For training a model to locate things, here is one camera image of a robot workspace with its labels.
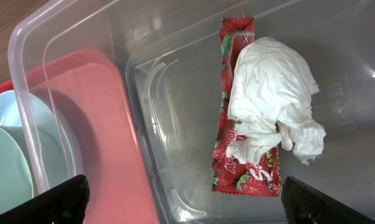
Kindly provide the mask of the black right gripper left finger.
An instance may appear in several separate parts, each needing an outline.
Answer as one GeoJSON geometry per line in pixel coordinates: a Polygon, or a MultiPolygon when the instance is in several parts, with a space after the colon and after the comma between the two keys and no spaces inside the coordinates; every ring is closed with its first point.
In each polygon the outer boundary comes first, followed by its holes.
{"type": "Polygon", "coordinates": [[[85,175],[76,175],[33,199],[0,214],[0,224],[82,224],[90,200],[85,175]]]}

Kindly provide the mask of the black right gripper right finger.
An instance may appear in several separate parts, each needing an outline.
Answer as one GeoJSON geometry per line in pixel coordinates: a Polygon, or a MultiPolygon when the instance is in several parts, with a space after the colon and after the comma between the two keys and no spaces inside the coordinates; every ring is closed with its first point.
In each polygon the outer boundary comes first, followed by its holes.
{"type": "Polygon", "coordinates": [[[372,218],[291,176],[284,181],[281,201],[288,224],[375,224],[372,218]]]}

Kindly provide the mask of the red candy wrapper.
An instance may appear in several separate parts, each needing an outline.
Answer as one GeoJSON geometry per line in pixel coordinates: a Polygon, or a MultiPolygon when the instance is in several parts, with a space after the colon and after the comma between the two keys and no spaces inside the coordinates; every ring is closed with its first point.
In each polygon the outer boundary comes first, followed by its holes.
{"type": "Polygon", "coordinates": [[[222,51],[221,109],[211,169],[212,191],[224,194],[276,197],[282,192],[279,147],[261,156],[260,163],[240,164],[226,155],[226,148],[246,136],[235,133],[236,122],[227,118],[233,70],[243,47],[255,40],[253,17],[223,17],[220,41],[222,51]]]}

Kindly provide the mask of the light green bowl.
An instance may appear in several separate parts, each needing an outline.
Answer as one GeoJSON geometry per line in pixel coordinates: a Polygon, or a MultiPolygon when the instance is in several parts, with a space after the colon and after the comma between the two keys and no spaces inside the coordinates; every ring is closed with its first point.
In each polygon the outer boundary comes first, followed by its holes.
{"type": "MultiPolygon", "coordinates": [[[[40,130],[42,159],[51,188],[71,177],[63,149],[40,130]]],[[[0,214],[38,194],[22,127],[0,126],[0,214]]]]}

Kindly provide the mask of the light blue plate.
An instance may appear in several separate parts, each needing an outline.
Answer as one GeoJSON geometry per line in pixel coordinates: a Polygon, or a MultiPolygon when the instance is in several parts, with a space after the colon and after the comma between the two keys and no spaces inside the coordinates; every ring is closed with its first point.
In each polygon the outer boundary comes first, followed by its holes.
{"type": "MultiPolygon", "coordinates": [[[[66,117],[57,111],[53,113],[47,103],[30,95],[33,118],[35,119],[43,159],[43,167],[53,188],[75,175],[83,174],[83,157],[75,132],[66,117]]],[[[33,173],[35,162],[29,157],[29,150],[24,136],[22,120],[13,90],[0,94],[0,127],[21,144],[30,172],[33,173]]]]}

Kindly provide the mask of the white tissue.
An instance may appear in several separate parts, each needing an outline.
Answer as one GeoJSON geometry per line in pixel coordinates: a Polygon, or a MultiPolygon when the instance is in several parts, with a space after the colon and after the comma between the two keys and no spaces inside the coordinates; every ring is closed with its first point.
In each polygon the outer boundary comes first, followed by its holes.
{"type": "Polygon", "coordinates": [[[237,135],[226,156],[258,164],[280,144],[308,164],[324,148],[325,129],[312,118],[312,95],[319,87],[308,63],[294,49],[261,37],[240,52],[234,68],[228,119],[237,135]]]}

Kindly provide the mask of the red plastic tray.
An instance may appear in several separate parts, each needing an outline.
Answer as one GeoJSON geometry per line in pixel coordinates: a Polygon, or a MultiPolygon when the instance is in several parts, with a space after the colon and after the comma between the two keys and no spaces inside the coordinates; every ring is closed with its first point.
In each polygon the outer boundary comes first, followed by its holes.
{"type": "Polygon", "coordinates": [[[121,73],[107,56],[78,50],[29,70],[27,83],[7,82],[22,120],[38,195],[52,189],[43,167],[30,95],[60,111],[83,157],[90,200],[83,223],[158,223],[150,183],[132,122],[121,73]]]}

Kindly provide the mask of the clear plastic bin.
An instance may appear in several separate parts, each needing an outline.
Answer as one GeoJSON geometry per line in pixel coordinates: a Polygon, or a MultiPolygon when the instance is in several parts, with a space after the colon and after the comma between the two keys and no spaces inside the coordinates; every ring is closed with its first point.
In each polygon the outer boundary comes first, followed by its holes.
{"type": "Polygon", "coordinates": [[[221,109],[219,29],[253,16],[308,63],[320,91],[313,118],[326,131],[308,164],[280,150],[294,176],[375,220],[375,0],[50,1],[14,29],[13,82],[44,62],[95,50],[123,79],[158,223],[283,223],[279,197],[212,191],[221,109]]]}

